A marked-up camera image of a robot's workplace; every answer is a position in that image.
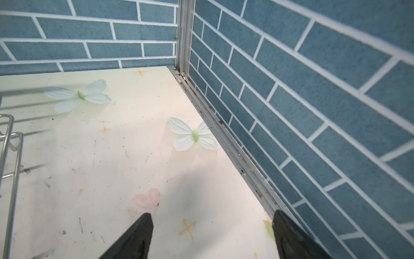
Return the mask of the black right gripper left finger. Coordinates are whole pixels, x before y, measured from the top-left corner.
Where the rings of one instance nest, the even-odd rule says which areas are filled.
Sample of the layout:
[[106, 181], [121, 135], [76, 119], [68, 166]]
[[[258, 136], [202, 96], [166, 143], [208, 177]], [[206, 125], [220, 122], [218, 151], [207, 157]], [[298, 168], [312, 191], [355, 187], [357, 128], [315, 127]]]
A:
[[153, 230], [151, 214], [142, 214], [99, 259], [147, 259]]

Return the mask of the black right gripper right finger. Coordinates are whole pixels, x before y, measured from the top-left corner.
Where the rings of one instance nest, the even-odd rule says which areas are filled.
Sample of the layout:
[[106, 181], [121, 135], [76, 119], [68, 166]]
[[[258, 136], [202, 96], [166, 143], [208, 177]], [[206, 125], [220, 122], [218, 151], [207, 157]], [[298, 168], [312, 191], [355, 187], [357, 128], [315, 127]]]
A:
[[280, 259], [332, 259], [284, 211], [275, 211], [272, 229]]

